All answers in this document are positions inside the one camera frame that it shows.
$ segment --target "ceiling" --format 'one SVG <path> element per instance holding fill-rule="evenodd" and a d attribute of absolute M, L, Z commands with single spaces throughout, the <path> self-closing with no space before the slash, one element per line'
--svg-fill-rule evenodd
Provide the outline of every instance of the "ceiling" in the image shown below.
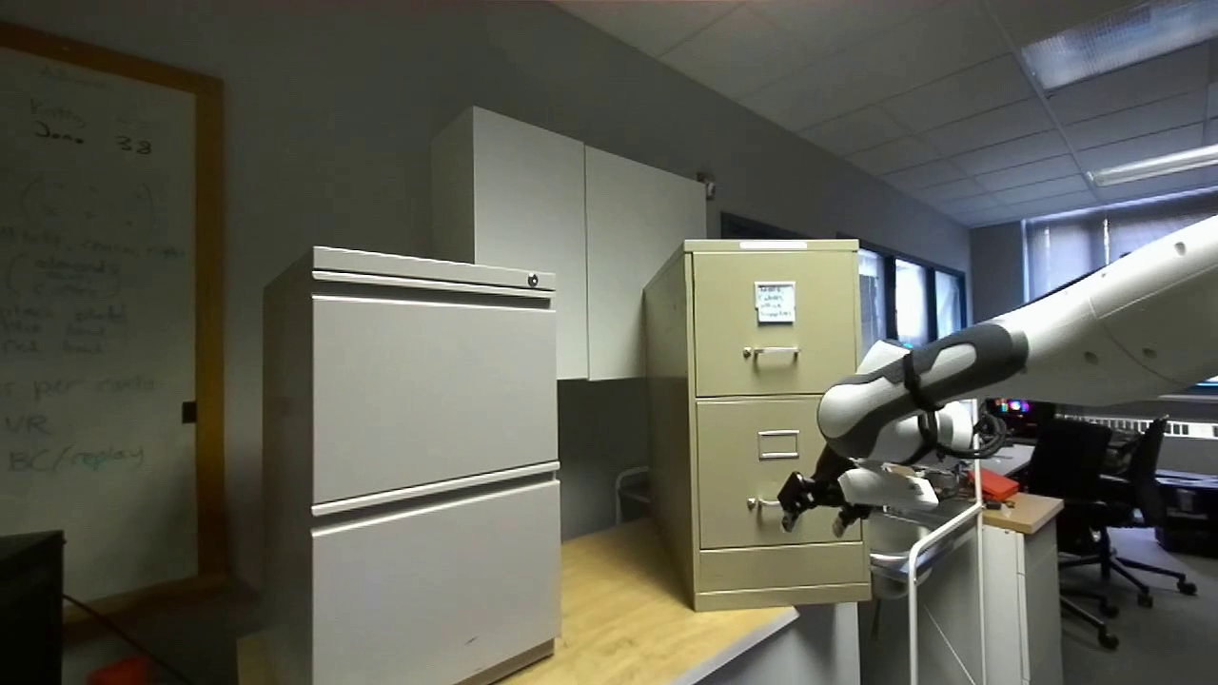
<path fill-rule="evenodd" d="M 1086 176 L 1218 139 L 1213 40 L 1055 92 L 1020 61 L 1138 0 L 553 5 L 968 229 L 1218 186 L 1218 172 Z"/>

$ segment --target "black monitor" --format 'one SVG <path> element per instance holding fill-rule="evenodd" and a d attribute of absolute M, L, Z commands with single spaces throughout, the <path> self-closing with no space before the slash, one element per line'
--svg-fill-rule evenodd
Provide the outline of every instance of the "black monitor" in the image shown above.
<path fill-rule="evenodd" d="M 0 673 L 3 681 L 62 681 L 66 536 L 0 536 Z"/>
<path fill-rule="evenodd" d="M 1039 431 L 1055 421 L 1056 408 L 1055 403 L 1020 398 L 1020 394 L 988 394 L 984 398 L 984 416 L 999 420 L 999 426 L 1012 436 L 1035 441 Z"/>

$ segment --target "whiteboard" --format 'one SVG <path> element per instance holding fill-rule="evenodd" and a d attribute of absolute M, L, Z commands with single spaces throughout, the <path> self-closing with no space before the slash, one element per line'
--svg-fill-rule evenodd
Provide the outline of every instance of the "whiteboard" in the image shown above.
<path fill-rule="evenodd" d="M 62 529 L 73 596 L 201 574 L 199 115 L 142 61 L 0 30 L 0 536 Z"/>

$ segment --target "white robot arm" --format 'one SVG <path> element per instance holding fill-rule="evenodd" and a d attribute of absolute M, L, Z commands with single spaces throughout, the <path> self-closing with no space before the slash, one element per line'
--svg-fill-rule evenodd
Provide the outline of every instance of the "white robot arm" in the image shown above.
<path fill-rule="evenodd" d="M 875 347 L 817 408 L 824 451 L 814 474 L 780 492 L 798 509 L 933 505 L 885 459 L 979 458 L 979 431 L 952 398 L 1023 394 L 1045 403 L 1126 403 L 1218 368 L 1218 217 L 1181 229 L 1023 309 L 916 351 Z"/>

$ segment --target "computer monitor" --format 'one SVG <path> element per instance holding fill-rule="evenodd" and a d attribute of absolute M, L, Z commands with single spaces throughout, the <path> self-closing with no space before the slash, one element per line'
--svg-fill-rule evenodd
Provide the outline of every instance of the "computer monitor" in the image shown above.
<path fill-rule="evenodd" d="M 980 412 L 988 420 L 999 420 L 999 426 L 1012 434 L 1012 436 L 1026 436 L 1035 441 L 1041 426 L 1055 421 L 1056 408 L 1055 403 L 1035 403 L 1035 398 L 1020 398 L 1020 394 L 988 394 L 980 403 Z"/>

